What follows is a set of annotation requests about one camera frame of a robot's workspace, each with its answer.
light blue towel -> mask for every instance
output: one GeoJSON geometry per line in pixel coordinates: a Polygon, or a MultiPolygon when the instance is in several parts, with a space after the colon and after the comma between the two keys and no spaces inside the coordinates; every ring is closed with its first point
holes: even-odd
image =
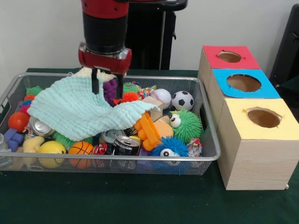
{"type": "Polygon", "coordinates": [[[73,141],[81,141],[111,129],[132,127],[148,110],[159,108],[142,101],[111,107],[100,93],[92,93],[89,77],[66,77],[40,92],[28,113],[73,141]]]}

yellow smiley ball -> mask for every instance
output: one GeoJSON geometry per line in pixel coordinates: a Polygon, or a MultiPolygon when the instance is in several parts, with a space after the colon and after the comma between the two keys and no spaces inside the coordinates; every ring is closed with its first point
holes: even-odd
{"type": "MultiPolygon", "coordinates": [[[[66,154],[65,147],[57,141],[48,141],[42,144],[38,152],[50,154],[66,154]]],[[[64,162],[63,158],[38,158],[38,160],[43,167],[50,169],[55,169],[64,162]]]]}

red ball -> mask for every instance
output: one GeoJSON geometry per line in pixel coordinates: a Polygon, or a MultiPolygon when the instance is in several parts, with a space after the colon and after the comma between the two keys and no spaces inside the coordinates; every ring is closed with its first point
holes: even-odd
{"type": "Polygon", "coordinates": [[[22,133],[29,122],[29,115],[17,112],[10,116],[8,126],[14,128],[18,133],[22,133]]]}

wooden box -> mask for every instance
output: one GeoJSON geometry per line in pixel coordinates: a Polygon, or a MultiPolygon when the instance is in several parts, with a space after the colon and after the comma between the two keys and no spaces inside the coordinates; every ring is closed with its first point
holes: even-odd
{"type": "Polygon", "coordinates": [[[260,69],[246,46],[203,46],[198,79],[208,92],[212,69],[260,69]]]}
{"type": "Polygon", "coordinates": [[[163,104],[159,100],[157,100],[151,96],[148,96],[148,97],[144,98],[142,101],[145,103],[153,104],[153,105],[156,105],[157,107],[159,107],[160,111],[157,111],[155,109],[148,111],[149,116],[152,119],[152,121],[155,122],[156,120],[163,117],[163,104]]]}
{"type": "Polygon", "coordinates": [[[207,91],[217,129],[226,98],[280,98],[262,70],[212,69],[207,91]]]}
{"type": "Polygon", "coordinates": [[[217,134],[227,190],[285,189],[299,160],[299,124],[282,99],[225,99],[217,134]]]}

basket rim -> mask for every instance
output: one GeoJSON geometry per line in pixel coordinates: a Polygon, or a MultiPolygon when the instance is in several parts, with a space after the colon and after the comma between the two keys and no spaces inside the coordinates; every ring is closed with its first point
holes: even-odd
{"type": "MultiPolygon", "coordinates": [[[[20,78],[25,76],[56,76],[67,77],[68,73],[38,73],[38,72],[25,72],[16,75],[4,93],[0,97],[0,104],[2,104],[5,98],[9,95],[11,89],[17,83],[20,78]]],[[[125,76],[125,79],[168,79],[168,80],[189,80],[197,82],[200,86],[200,93],[203,97],[203,106],[206,110],[206,115],[211,129],[211,135],[215,146],[215,156],[211,157],[159,157],[159,156],[129,156],[129,155],[72,155],[72,154],[40,154],[40,153],[0,153],[3,157],[37,157],[37,158],[65,158],[65,159],[101,159],[101,160],[134,160],[134,161],[215,161],[221,155],[220,145],[218,137],[215,131],[214,122],[212,119],[210,107],[206,97],[205,87],[203,83],[194,77],[165,77],[165,76],[125,76]]]]}

